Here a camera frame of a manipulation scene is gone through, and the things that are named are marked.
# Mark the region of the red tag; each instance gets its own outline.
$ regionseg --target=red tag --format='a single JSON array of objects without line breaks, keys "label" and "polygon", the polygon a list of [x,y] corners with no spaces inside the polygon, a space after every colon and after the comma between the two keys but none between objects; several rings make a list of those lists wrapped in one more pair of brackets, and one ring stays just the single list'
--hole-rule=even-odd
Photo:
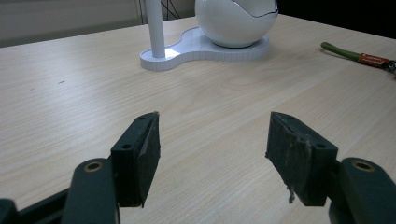
[{"label": "red tag", "polygon": [[374,67],[382,67],[384,63],[389,63],[389,60],[363,53],[359,57],[358,63],[364,63]]}]

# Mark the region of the light wood tabletop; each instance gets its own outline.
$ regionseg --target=light wood tabletop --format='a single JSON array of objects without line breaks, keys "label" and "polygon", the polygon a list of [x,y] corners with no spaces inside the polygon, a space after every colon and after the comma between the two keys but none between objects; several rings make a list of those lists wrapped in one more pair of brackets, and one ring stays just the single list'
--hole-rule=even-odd
[{"label": "light wood tabletop", "polygon": [[[197,25],[164,23],[165,44]],[[396,80],[320,48],[396,58],[396,40],[279,15],[266,57],[140,66],[147,25],[0,49],[0,197],[22,209],[106,158],[131,122],[160,113],[162,157],[145,208],[121,223],[330,223],[325,207],[289,204],[265,159],[271,111],[290,114],[396,181]]]}]

